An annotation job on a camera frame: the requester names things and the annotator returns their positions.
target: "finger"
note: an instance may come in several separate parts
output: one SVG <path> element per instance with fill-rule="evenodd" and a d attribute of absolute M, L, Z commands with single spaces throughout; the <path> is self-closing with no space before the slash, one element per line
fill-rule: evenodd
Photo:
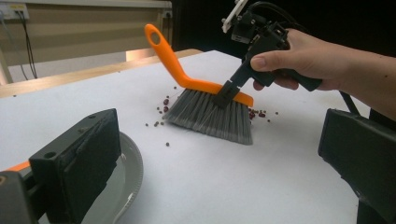
<path fill-rule="evenodd" d="M 262 89 L 264 89 L 264 86 L 260 85 L 260 83 L 258 83 L 257 81 L 253 82 L 253 88 L 256 91 L 261 91 Z"/>
<path fill-rule="evenodd" d="M 255 55 L 251 61 L 251 67 L 259 72 L 274 71 L 279 68 L 294 68 L 293 59 L 289 50 L 273 50 Z"/>
<path fill-rule="evenodd" d="M 299 87 L 298 82 L 289 76 L 284 76 L 284 75 L 276 76 L 276 79 L 274 82 L 281 87 L 291 89 L 294 91 L 297 90 Z"/>

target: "orange part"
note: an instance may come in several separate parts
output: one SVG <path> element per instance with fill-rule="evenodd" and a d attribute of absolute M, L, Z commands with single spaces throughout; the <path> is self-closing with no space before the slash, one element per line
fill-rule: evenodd
<path fill-rule="evenodd" d="M 20 163 L 20 164 L 15 165 L 11 168 L 8 168 L 7 171 L 17 171 L 18 172 L 18 171 L 21 171 L 21 170 L 29 167 L 29 166 L 30 166 L 29 161 L 24 161 L 23 163 Z"/>
<path fill-rule="evenodd" d="M 217 94 L 221 90 L 222 86 L 220 84 L 194 79 L 187 76 L 181 67 L 180 62 L 178 61 L 176 54 L 173 52 L 166 39 L 163 37 L 163 34 L 161 34 L 161 32 L 154 25 L 147 24 L 145 27 L 145 34 L 148 42 L 155 50 L 161 62 L 163 62 L 163 65 L 166 67 L 178 85 L 189 90 L 204 91 L 211 94 Z M 158 37 L 159 40 L 154 42 L 152 39 L 153 37 Z M 242 92 L 238 92 L 233 100 L 243 105 L 253 106 L 253 98 Z"/>

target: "electrical outlet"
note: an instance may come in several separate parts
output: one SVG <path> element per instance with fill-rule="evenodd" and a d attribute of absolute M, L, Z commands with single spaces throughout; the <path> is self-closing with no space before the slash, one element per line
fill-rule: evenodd
<path fill-rule="evenodd" d="M 164 11 L 163 11 L 163 18 L 172 18 L 173 17 L 173 15 L 172 15 L 172 10 L 170 10 L 170 9 L 165 9 Z"/>
<path fill-rule="evenodd" d="M 26 20 L 29 19 L 29 13 L 24 3 L 0 3 L 0 11 L 3 13 L 5 20 L 19 20 L 18 13 L 23 14 Z"/>

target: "black plastic part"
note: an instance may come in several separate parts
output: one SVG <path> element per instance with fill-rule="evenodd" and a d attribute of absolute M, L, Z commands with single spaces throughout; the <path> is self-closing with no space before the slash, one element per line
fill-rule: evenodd
<path fill-rule="evenodd" d="M 359 115 L 329 109 L 318 154 L 360 202 L 388 223 L 396 222 L 396 132 Z"/>
<path fill-rule="evenodd" d="M 359 202 L 356 224 L 388 224 L 371 206 Z"/>
<path fill-rule="evenodd" d="M 115 109 L 92 114 L 33 155 L 37 185 L 49 199 L 51 223 L 81 223 L 110 178 L 120 156 Z"/>
<path fill-rule="evenodd" d="M 233 33 L 231 40 L 248 44 L 257 32 L 258 27 L 267 23 L 264 17 L 253 14 L 247 10 L 242 16 L 234 19 Z"/>
<path fill-rule="evenodd" d="M 29 172 L 23 177 L 23 183 L 32 204 L 33 214 L 37 219 L 40 219 L 46 213 L 50 205 L 45 188 L 43 185 L 38 185 L 35 182 L 35 177 L 32 172 Z"/>
<path fill-rule="evenodd" d="M 18 172 L 0 172 L 0 223 L 38 223 Z"/>
<path fill-rule="evenodd" d="M 390 119 L 377 111 L 370 109 L 370 120 L 373 120 L 379 124 L 382 124 L 383 126 L 392 129 L 394 132 L 396 132 L 396 120 Z"/>
<path fill-rule="evenodd" d="M 238 93 L 249 78 L 259 82 L 262 86 L 269 87 L 275 80 L 276 76 L 271 72 L 257 72 L 250 66 L 250 60 L 253 56 L 271 50 L 289 49 L 287 42 L 288 31 L 281 27 L 277 22 L 268 24 L 263 28 L 261 33 L 252 41 L 244 61 L 230 78 L 232 84 L 224 85 L 214 98 L 214 103 L 221 108 L 228 105 Z M 315 90 L 320 84 L 321 79 L 304 77 L 291 69 L 279 69 L 280 72 L 294 78 L 308 91 Z"/>

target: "cable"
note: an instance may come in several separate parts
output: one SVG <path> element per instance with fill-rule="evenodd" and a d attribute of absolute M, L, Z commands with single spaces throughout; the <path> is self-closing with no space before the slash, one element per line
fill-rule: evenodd
<path fill-rule="evenodd" d="M 346 103 L 347 108 L 352 114 L 360 115 L 358 108 L 355 106 L 353 103 L 352 97 L 349 94 L 344 93 L 343 91 L 340 91 L 341 96 L 344 99 L 344 102 Z"/>
<path fill-rule="evenodd" d="M 166 13 L 166 21 L 167 21 L 167 26 L 168 26 L 168 32 L 167 32 L 167 40 L 170 42 L 171 41 L 171 15 L 170 13 Z"/>
<path fill-rule="evenodd" d="M 295 20 L 285 9 L 269 3 L 269 2 L 256 2 L 252 5 L 250 5 L 247 10 L 253 11 L 256 8 L 265 8 L 265 9 L 271 9 L 273 10 L 275 13 L 277 13 L 278 15 L 280 15 L 281 17 L 283 17 L 286 21 L 282 21 L 279 24 L 284 27 L 284 28 L 294 28 L 296 30 L 300 30 L 304 33 L 309 34 L 309 31 L 303 27 L 300 23 L 297 22 L 297 20 Z"/>
<path fill-rule="evenodd" d="M 37 72 L 35 71 L 35 60 L 33 58 L 33 51 L 32 51 L 32 45 L 30 44 L 30 38 L 27 33 L 27 28 L 26 28 L 26 19 L 23 16 L 23 12 L 16 11 L 18 16 L 20 17 L 24 32 L 25 32 L 25 37 L 26 37 L 26 48 L 27 48 L 27 54 L 29 58 L 29 64 L 30 68 L 32 70 L 33 76 L 37 78 Z"/>
<path fill-rule="evenodd" d="M 6 22 L 4 21 L 4 14 L 3 14 L 3 11 L 0 11 L 0 20 L 1 20 L 1 23 L 3 24 L 4 30 L 6 31 L 6 34 L 7 34 L 7 36 L 8 36 L 9 41 L 10 41 L 11 44 L 12 44 L 12 47 L 14 48 L 14 50 L 15 50 L 16 53 L 17 53 L 18 59 L 19 59 L 19 61 L 20 61 L 20 67 L 21 67 L 23 76 L 25 77 L 26 80 L 29 80 L 29 78 L 27 78 L 27 76 L 26 76 L 26 74 L 25 74 L 25 72 L 24 72 L 23 66 L 22 66 L 22 56 L 21 56 L 20 50 L 18 49 L 18 45 L 15 43 L 15 41 L 14 41 L 14 36 L 13 36 L 12 33 L 8 30 L 8 27 L 6 26 Z"/>

